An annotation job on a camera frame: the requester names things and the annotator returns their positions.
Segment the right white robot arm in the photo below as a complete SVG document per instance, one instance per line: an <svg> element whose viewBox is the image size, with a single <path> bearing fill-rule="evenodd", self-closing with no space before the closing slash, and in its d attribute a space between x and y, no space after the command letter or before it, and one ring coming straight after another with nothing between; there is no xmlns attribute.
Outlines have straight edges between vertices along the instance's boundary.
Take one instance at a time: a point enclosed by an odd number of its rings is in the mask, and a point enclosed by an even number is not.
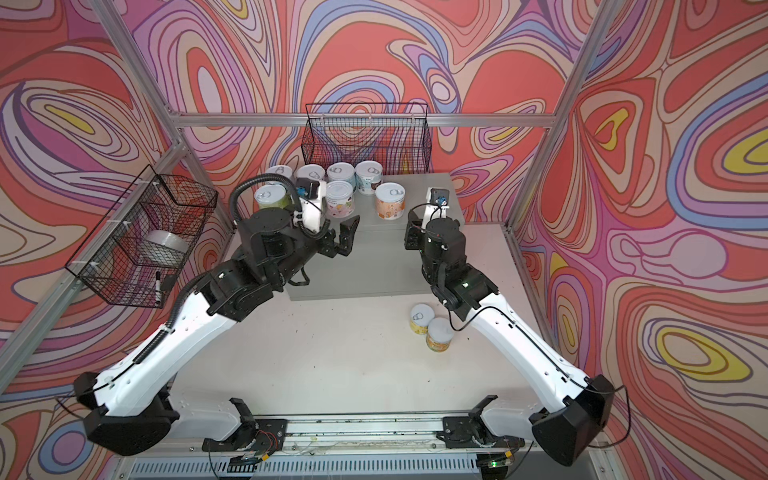
<svg viewBox="0 0 768 480"><path fill-rule="evenodd" d="M491 399L480 407L481 425L494 437L530 438L552 460L573 465L606 427L616 387L571 364L534 332L498 286L468 262L459 222L437 205L422 208L422 215L407 214L404 246L419 253L431 292L451 319L488 339L537 397L526 410Z"/></svg>

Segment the can pink label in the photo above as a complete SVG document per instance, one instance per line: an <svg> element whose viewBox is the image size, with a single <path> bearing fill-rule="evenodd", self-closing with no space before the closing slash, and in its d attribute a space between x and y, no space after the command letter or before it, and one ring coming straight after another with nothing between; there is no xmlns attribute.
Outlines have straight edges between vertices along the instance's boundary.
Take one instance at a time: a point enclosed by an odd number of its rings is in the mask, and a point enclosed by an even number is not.
<svg viewBox="0 0 768 480"><path fill-rule="evenodd" d="M396 220L405 209L406 189L399 183L385 182L375 191L375 209L379 218Z"/></svg>
<svg viewBox="0 0 768 480"><path fill-rule="evenodd" d="M326 170L317 164L306 164L296 171L297 179L309 179L314 181L324 181Z"/></svg>

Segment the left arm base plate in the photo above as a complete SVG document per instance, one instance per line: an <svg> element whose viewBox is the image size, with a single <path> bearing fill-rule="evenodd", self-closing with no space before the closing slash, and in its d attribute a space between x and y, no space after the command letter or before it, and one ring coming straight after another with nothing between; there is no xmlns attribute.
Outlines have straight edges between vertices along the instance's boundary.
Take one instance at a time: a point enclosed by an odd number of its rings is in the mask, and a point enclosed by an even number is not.
<svg viewBox="0 0 768 480"><path fill-rule="evenodd" d="M274 454L282 450L287 419L257 418L241 398L232 397L229 402L236 408L240 423L224 440L205 438L202 443L204 452L254 451Z"/></svg>

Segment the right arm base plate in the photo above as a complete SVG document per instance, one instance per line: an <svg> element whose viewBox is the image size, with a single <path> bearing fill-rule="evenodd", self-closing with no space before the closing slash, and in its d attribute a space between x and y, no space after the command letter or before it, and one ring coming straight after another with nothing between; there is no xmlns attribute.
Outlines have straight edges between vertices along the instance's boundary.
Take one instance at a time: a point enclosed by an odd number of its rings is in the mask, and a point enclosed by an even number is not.
<svg viewBox="0 0 768 480"><path fill-rule="evenodd" d="M487 395L468 413L444 416L442 429L435 433L436 439L442 441L448 449L505 447L516 452L525 445L524 439L513 436L497 436L482 420L481 415L484 409L497 398L497 395Z"/></svg>

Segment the can orange label plastic lid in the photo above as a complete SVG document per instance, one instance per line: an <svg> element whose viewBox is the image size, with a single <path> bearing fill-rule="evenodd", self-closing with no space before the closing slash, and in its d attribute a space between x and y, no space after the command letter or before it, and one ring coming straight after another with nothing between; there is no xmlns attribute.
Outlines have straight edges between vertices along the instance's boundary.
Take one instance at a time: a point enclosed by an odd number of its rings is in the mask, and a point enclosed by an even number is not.
<svg viewBox="0 0 768 480"><path fill-rule="evenodd" d="M449 348L454 334L447 318L436 317L427 327L426 344L434 352L444 352Z"/></svg>

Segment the can plain lid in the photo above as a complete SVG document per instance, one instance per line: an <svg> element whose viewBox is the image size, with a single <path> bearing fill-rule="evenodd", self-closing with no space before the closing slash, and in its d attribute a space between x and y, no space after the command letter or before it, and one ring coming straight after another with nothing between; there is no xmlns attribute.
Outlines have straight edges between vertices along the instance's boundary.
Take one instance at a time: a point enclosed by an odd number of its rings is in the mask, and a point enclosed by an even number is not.
<svg viewBox="0 0 768 480"><path fill-rule="evenodd" d="M326 187L326 213L332 218L346 218L355 211L354 188L346 181L331 181Z"/></svg>

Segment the can pink label back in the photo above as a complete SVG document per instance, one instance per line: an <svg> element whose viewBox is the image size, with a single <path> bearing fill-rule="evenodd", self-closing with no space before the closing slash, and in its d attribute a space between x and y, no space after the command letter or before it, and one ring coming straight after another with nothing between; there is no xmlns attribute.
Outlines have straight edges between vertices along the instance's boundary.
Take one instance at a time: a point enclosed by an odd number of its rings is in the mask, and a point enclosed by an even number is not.
<svg viewBox="0 0 768 480"><path fill-rule="evenodd" d="M399 183L385 182L375 191L375 209L379 218L396 220L405 209L406 189Z"/></svg>

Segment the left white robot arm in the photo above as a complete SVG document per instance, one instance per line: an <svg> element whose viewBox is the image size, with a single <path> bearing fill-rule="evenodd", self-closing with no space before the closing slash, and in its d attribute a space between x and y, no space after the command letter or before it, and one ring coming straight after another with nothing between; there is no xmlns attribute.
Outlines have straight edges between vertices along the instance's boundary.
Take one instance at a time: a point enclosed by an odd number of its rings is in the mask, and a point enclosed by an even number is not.
<svg viewBox="0 0 768 480"><path fill-rule="evenodd" d="M123 360L73 383L88 408L88 441L127 457L166 438L200 438L204 451L252 448L263 430L240 398L193 404L175 395L171 380L214 339L271 300L315 255L348 256L360 218L333 230L320 182L261 174L237 185L229 211L241 239L235 255L184 285L168 319Z"/></svg>

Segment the can blue label back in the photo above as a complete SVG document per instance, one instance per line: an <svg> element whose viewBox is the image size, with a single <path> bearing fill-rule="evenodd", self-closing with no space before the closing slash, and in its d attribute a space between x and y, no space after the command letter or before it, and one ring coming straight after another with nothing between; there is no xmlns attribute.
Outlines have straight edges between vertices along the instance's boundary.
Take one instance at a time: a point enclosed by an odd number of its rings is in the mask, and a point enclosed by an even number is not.
<svg viewBox="0 0 768 480"><path fill-rule="evenodd" d="M352 164L346 162L337 162L326 169L326 176L329 181L344 181L352 186L356 185L356 171Z"/></svg>

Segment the can red label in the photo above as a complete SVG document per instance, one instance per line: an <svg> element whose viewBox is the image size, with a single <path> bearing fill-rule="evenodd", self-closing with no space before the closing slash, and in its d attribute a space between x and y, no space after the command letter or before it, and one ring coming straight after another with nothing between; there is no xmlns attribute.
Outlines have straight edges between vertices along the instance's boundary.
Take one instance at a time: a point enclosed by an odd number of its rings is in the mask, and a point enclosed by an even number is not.
<svg viewBox="0 0 768 480"><path fill-rule="evenodd" d="M294 178L294 170L290 165L275 165L265 170L268 174L281 175L289 180Z"/></svg>

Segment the can green yellow label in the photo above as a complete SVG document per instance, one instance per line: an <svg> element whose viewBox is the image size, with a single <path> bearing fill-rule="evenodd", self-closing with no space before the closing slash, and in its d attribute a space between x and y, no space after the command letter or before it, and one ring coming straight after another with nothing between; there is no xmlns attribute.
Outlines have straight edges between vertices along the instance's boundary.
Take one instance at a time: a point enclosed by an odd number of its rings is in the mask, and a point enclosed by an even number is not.
<svg viewBox="0 0 768 480"><path fill-rule="evenodd" d="M286 188L279 184L265 184L259 187L254 198L259 206L259 209L266 208L285 208L290 203L290 197Z"/></svg>

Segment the can blue green label front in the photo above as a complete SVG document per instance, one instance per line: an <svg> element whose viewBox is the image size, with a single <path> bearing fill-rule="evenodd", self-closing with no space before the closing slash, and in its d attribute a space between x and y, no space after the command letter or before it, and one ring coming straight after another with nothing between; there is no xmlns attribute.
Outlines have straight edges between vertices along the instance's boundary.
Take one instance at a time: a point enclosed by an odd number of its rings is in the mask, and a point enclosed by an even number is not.
<svg viewBox="0 0 768 480"><path fill-rule="evenodd" d="M374 195L382 182L383 167L373 160L361 161L355 166L357 191L362 195Z"/></svg>

